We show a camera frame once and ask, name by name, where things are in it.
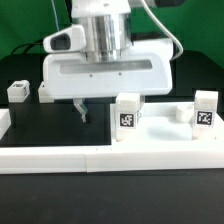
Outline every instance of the green backdrop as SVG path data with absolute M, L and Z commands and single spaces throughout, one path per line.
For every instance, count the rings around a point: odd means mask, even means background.
M 60 29 L 69 26 L 64 0 L 55 0 Z M 187 0 L 176 8 L 154 9 L 184 49 L 201 51 L 224 68 L 224 0 Z M 132 12 L 132 32 L 157 30 L 143 9 Z M 18 45 L 56 32 L 50 0 L 0 1 L 0 59 Z M 40 52 L 35 47 L 32 52 Z

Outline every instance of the white plastic part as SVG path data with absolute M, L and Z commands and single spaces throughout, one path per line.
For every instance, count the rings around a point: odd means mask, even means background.
M 83 99 L 73 99 L 73 104 L 75 108 L 78 110 L 78 112 L 81 114 L 81 118 L 83 123 L 86 123 L 86 114 L 88 112 L 88 109 L 84 105 Z
M 179 104 L 176 108 L 176 120 L 178 122 L 189 123 L 194 116 L 194 104 Z
M 112 145 L 1 148 L 0 173 L 224 168 L 224 136 L 192 141 L 191 125 L 176 122 L 177 104 L 145 103 L 137 129 L 139 138 L 125 142 L 115 140 L 115 105 L 111 105 Z M 217 126 L 223 130 L 224 122 L 216 116 Z
M 0 140 L 11 125 L 11 117 L 8 109 L 0 109 Z
M 68 50 L 53 50 L 51 47 L 51 40 L 62 34 L 67 34 L 70 38 L 71 47 Z M 72 25 L 71 27 L 61 30 L 53 35 L 50 35 L 44 39 L 44 50 L 48 53 L 60 53 L 60 52 L 75 52 L 80 51 L 86 47 L 86 37 L 83 26 Z
M 142 7 L 140 0 L 128 0 L 128 2 L 130 4 L 131 8 Z M 145 2 L 149 7 L 157 7 L 155 0 L 146 0 Z
M 218 92 L 197 91 L 194 103 L 194 121 L 192 138 L 210 140 L 216 138 L 216 111 Z
M 23 103 L 30 94 L 30 83 L 27 80 L 15 81 L 7 93 L 9 103 Z
M 54 99 L 49 97 L 49 94 L 46 90 L 44 82 L 42 82 L 40 84 L 40 87 L 38 89 L 38 95 L 39 95 L 39 102 L 40 103 L 54 103 Z
M 114 63 L 90 64 L 81 53 L 49 55 L 43 65 L 44 83 L 53 99 L 168 94 L 172 52 L 172 41 L 159 39 L 135 42 Z
M 116 140 L 122 141 L 133 135 L 139 119 L 140 94 L 120 93 L 116 98 Z
M 128 0 L 73 0 L 72 18 L 130 13 Z

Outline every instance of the white platform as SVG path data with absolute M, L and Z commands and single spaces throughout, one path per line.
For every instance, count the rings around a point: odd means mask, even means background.
M 191 125 L 175 121 L 177 103 L 145 104 L 135 137 L 110 146 L 1 148 L 0 173 L 101 172 L 224 168 L 224 122 L 217 140 L 192 141 Z

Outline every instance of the white box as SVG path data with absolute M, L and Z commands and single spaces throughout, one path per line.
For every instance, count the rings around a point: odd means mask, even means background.
M 192 139 L 215 139 L 215 117 L 218 105 L 218 92 L 197 91 L 194 103 Z
M 27 80 L 15 81 L 7 93 L 9 103 L 23 103 L 30 94 L 30 83 Z
M 0 140 L 11 125 L 11 118 L 8 109 L 0 109 Z
M 40 87 L 38 89 L 38 94 L 39 94 L 39 102 L 40 103 L 54 103 L 54 99 L 52 99 L 46 88 L 45 88 L 45 85 L 44 85 L 44 82 L 42 82 L 40 84 Z
M 122 141 L 135 134 L 139 120 L 141 97 L 138 93 L 120 93 L 116 98 L 116 139 Z

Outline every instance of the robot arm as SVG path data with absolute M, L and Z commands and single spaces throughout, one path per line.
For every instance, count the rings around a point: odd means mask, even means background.
M 165 1 L 147 3 L 156 6 L 160 2 L 157 6 L 162 6 Z M 173 5 L 177 0 L 167 2 Z M 132 43 L 133 5 L 138 6 L 137 0 L 73 0 L 74 24 L 44 40 L 45 50 L 52 53 L 43 66 L 44 83 L 51 98 L 170 92 L 173 42 L 164 38 Z

